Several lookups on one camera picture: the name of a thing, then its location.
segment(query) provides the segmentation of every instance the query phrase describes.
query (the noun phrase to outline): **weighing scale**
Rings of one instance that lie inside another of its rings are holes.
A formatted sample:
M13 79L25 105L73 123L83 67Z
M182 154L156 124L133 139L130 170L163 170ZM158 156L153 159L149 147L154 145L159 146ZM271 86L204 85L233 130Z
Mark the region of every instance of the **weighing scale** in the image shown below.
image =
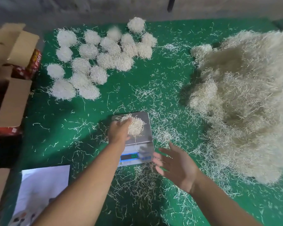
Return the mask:
M125 114L113 116L112 120L120 120L123 116ZM154 144L149 114L147 112L137 112L132 113L132 117L140 118L145 122L144 130L139 136L130 136L130 139L126 141L118 167L151 162L153 157Z

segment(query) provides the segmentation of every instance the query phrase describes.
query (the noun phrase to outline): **green surface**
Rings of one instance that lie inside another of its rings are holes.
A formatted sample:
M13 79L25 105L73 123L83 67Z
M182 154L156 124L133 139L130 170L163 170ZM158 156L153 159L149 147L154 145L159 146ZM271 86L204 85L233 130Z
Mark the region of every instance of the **green surface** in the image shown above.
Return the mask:
M102 33L109 25L94 27ZM125 24L119 24L126 32ZM85 29L76 28L78 37ZM19 186L19 171L34 167L70 164L70 182L73 182L88 163L106 145L103 141L109 117L145 110L150 113L151 127L156 147L166 142L159 133L168 132L171 140L188 150L197 147L201 140L198 134L205 130L201 120L185 108L185 92L195 84L196 76L191 64L189 49L202 43L216 43L240 30L267 32L275 27L264 19L214 19L183 20L172 22L147 22L146 30L158 38L158 46L151 60L135 58L129 72L108 70L110 77L99 86L101 98L96 101L73 98L71 101L56 101L45 91L52 84L45 71L49 63L58 62L55 56L56 32L45 35L42 68L37 77L36 90L29 99L23 139L23 150L15 173L9 183L5 225L14 209ZM172 44L173 50L164 48ZM77 48L72 48L78 56ZM65 65L66 77L71 76L70 65ZM134 180L135 171L141 169L144 180ZM208 225L192 199L178 191L162 177L151 177L149 167L128 166L117 170L98 225ZM151 186L152 189L138 187ZM232 178L231 192L235 201L265 225L283 225L283 181L273 187L246 185Z

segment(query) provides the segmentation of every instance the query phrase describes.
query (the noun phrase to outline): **sheet of paper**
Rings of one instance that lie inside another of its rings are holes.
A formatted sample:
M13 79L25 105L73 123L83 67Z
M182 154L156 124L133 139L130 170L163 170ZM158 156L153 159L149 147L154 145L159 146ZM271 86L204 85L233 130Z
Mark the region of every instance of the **sheet of paper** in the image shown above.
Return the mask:
M69 170L70 165L23 170L14 215L44 209L68 186Z

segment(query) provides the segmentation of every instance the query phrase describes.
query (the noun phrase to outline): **person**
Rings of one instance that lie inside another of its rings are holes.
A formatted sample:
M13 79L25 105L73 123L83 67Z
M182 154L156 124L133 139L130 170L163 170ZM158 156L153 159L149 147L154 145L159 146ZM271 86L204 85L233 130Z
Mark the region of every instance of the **person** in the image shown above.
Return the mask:
M128 140L131 122L129 118L111 123L105 149L49 204L33 226L90 226L96 223ZM204 175L184 150L171 142L170 149L159 150L169 157L153 153L157 172L188 192L212 226L261 225Z

